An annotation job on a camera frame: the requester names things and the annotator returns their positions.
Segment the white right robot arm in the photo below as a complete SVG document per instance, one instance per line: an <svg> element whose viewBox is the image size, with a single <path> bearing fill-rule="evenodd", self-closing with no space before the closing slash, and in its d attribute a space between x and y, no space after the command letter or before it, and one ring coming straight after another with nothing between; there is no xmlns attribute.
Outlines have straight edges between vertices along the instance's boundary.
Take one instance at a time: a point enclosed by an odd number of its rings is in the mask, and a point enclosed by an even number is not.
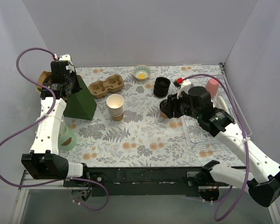
<svg viewBox="0 0 280 224"><path fill-rule="evenodd" d="M214 107L210 93L201 86L188 92L168 95L160 103L160 111L167 118L188 116L212 137L227 146L246 166L241 171L210 161L193 177L199 184L212 185L223 182L244 188L252 199L263 207L269 207L280 196L280 164L265 155L223 109Z"/></svg>

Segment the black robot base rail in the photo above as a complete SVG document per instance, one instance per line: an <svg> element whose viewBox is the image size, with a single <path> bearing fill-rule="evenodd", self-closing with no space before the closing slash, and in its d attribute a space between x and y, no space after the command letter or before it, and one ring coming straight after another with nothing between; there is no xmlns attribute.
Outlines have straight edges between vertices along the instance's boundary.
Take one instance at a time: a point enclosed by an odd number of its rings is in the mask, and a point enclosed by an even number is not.
<svg viewBox="0 0 280 224"><path fill-rule="evenodd" d="M214 182L196 182L201 167L90 168L92 181L102 184L110 196L199 196L199 188L216 189Z"/></svg>

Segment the green brown paper bag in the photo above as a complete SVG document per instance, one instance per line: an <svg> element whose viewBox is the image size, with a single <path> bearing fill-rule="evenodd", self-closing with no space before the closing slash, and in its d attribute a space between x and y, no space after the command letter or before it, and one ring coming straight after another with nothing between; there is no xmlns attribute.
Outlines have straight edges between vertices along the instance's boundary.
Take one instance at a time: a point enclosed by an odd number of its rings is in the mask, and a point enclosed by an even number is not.
<svg viewBox="0 0 280 224"><path fill-rule="evenodd" d="M48 73L48 71L43 71L39 76L37 83L41 84L41 81L47 77ZM71 94L68 99L63 99L66 103L63 115L69 118L92 120L97 104L94 100L94 97L87 89L81 76L77 75L77 78L81 90L77 93ZM56 99L56 104L58 104L59 100L61 99L62 98Z"/></svg>

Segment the single brown paper cup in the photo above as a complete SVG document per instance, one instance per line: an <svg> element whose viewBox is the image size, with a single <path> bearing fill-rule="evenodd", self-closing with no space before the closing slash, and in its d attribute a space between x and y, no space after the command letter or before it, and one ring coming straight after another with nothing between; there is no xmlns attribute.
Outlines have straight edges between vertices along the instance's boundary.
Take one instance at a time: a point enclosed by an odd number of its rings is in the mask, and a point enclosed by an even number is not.
<svg viewBox="0 0 280 224"><path fill-rule="evenodd" d="M166 111L160 110L160 116L164 119L168 119L168 113Z"/></svg>

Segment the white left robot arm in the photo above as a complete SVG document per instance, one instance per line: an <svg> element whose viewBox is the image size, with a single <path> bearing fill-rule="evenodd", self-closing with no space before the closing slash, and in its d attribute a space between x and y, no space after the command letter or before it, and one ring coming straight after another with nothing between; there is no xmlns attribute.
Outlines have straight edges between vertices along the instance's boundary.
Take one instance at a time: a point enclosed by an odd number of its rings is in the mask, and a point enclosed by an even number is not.
<svg viewBox="0 0 280 224"><path fill-rule="evenodd" d="M84 187L90 175L83 171L82 163L72 163L59 156L58 141L60 128L66 126L63 112L69 96L79 92L80 85L75 67L69 55L52 61L51 75L44 80L41 97L41 122L38 124L35 140L28 154L21 162L34 179L74 178L78 186Z"/></svg>

